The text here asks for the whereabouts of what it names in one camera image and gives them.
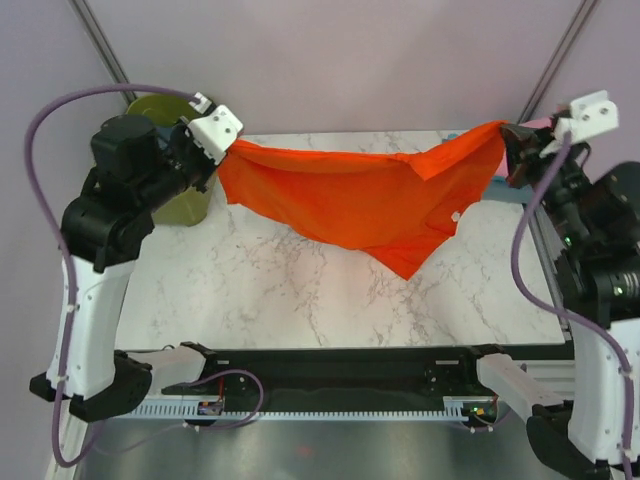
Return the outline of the orange t shirt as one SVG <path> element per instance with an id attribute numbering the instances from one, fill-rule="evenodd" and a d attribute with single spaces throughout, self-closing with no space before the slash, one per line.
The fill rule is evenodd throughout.
<path id="1" fill-rule="evenodd" d="M 281 149 L 236 141 L 218 170 L 229 204 L 362 251 L 405 280 L 456 234 L 504 154 L 501 122 L 417 153 Z"/>

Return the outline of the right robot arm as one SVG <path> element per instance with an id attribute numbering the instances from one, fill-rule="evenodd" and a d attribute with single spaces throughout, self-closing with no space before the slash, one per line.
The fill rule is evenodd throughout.
<path id="1" fill-rule="evenodd" d="M 627 161 L 597 180 L 583 164 L 586 142 L 546 127 L 503 125 L 508 184 L 534 195 L 522 222 L 538 208 L 563 243 L 555 262 L 570 328 L 574 394 L 565 400 L 534 380 L 507 354 L 463 363 L 467 392 L 486 388 L 524 422 L 538 460 L 570 479 L 639 475 L 639 165 Z"/>

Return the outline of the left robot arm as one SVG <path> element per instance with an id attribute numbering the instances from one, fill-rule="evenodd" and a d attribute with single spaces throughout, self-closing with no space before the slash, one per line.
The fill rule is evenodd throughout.
<path id="1" fill-rule="evenodd" d="M 65 209 L 61 234 L 70 254 L 64 264 L 65 307 L 74 316 L 62 326 L 48 370 L 29 389 L 87 423 L 134 411 L 150 394 L 188 384 L 208 393 L 219 382 L 210 351 L 193 343 L 151 353 L 116 348 L 116 333 L 130 277 L 154 213 L 191 187 L 203 190 L 214 162 L 196 144 L 186 121 L 159 128 L 143 115 L 103 123 L 90 142 L 95 164 L 79 196 Z"/>

